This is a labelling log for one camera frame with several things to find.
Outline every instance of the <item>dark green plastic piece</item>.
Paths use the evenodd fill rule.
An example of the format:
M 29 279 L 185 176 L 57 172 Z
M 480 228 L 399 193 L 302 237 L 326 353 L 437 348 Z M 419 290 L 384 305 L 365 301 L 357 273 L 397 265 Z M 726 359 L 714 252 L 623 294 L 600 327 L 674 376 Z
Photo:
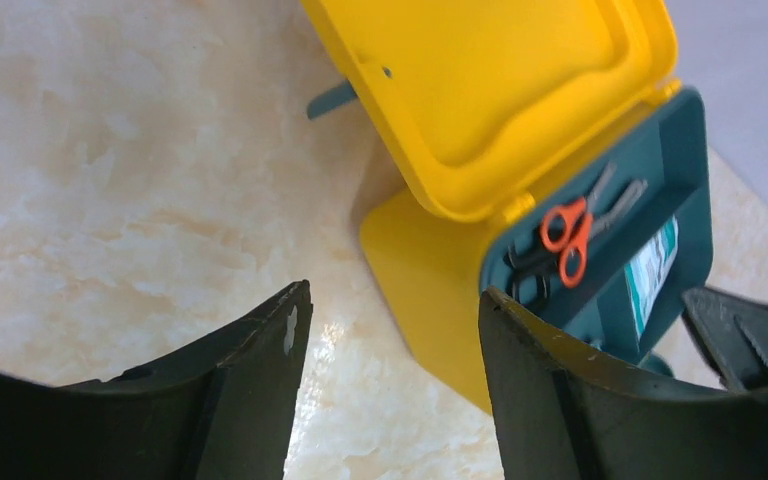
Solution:
M 568 334 L 601 342 L 606 353 L 638 364 L 682 312 L 682 292 L 705 283 L 713 260 L 705 116 L 695 90 L 681 91 L 501 235 L 484 259 L 479 288 L 506 290 L 512 273 L 503 259 L 508 246 L 513 242 L 518 252 L 531 248 L 533 232 L 549 208 L 586 194 L 608 162 L 617 170 L 594 210 L 597 217 L 632 180 L 646 179 L 649 187 L 624 218 L 590 243 L 579 286 L 565 289 L 554 275 L 549 303 L 536 313 Z M 673 216 L 678 221 L 676 259 L 638 339 L 623 267 Z M 534 297 L 533 283 L 523 283 L 523 303 Z
M 317 95 L 307 104 L 307 118 L 313 120 L 357 100 L 357 93 L 348 80 Z

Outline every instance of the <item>scissors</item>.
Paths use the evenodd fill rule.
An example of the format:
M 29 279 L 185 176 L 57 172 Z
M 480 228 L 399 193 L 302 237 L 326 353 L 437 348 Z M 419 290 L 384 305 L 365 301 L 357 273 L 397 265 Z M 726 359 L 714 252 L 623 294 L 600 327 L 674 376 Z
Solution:
M 566 205 L 552 207 L 546 212 L 543 222 L 540 224 L 540 240 L 543 246 L 550 252 L 560 253 L 558 271 L 561 276 L 561 283 L 567 288 L 573 288 L 581 283 L 587 269 L 587 244 L 595 235 L 605 229 L 604 225 L 600 225 L 599 231 L 594 232 L 593 209 L 605 187 L 610 183 L 616 169 L 615 163 L 607 164 L 602 173 L 599 174 L 593 188 L 590 189 L 590 193 L 578 197 Z M 632 183 L 625 193 L 628 193 L 631 188 L 636 190 L 635 185 L 639 184 Z M 560 235 L 551 235 L 549 228 L 558 224 L 562 224 Z M 570 268 L 569 265 L 571 258 L 579 259 L 574 268 Z
M 554 271 L 560 274 L 561 283 L 567 288 L 573 288 L 581 282 L 587 266 L 588 243 L 597 235 L 610 229 L 617 220 L 628 213 L 648 188 L 646 180 L 632 181 L 619 199 L 614 202 L 611 209 L 598 219 L 594 219 L 592 209 L 615 169 L 613 164 L 608 164 L 587 197 L 581 197 L 569 205 L 558 206 L 549 210 L 537 230 L 535 243 L 538 243 L 538 247 L 536 249 L 532 249 L 521 256 L 516 255 L 515 251 L 508 252 L 507 263 L 516 272 L 514 282 L 519 283 L 523 278 L 536 277 L 538 298 L 542 297 L 544 300 L 549 296 L 549 284 L 546 278 Z M 578 216 L 574 215 L 575 210 L 570 213 L 576 204 L 578 204 L 575 207 L 578 209 Z M 563 220 L 563 228 L 560 230 L 551 226 L 557 217 Z M 551 254 L 560 253 L 560 256 L 547 256 L 540 254 L 540 251 Z M 580 256 L 578 266 L 573 273 L 569 271 L 570 256 Z

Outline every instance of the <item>open lid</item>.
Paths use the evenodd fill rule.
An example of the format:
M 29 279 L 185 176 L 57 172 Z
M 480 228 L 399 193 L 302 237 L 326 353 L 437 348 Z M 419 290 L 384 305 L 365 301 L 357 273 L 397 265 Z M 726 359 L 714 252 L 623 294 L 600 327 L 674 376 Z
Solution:
M 414 196 L 489 217 L 672 70 L 662 0 L 302 0 Z

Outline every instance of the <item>hinge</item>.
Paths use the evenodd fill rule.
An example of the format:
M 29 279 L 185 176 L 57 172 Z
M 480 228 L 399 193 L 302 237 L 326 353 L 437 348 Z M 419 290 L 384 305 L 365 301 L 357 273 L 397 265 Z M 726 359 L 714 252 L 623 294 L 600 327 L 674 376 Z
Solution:
M 493 216 L 493 220 L 504 226 L 513 225 L 524 215 L 534 210 L 535 205 L 536 202 L 531 193 L 522 193 L 499 209 L 499 213 Z
M 669 77 L 656 84 L 652 93 L 646 97 L 645 101 L 653 106 L 663 105 L 678 93 L 679 90 L 681 90 L 681 79 Z

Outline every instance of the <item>marble floor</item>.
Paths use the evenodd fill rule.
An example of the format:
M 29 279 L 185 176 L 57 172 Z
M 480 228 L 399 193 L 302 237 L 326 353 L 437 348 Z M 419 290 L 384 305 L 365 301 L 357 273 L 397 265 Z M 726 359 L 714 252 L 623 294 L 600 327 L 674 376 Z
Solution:
M 289 281 L 316 304 L 290 479 L 501 478 L 492 419 L 410 357 L 357 240 L 402 188 L 295 0 L 0 0 L 0 370 L 110 378 Z M 710 282 L 768 299 L 768 209 L 711 157 Z M 714 384 L 680 327 L 658 347 Z

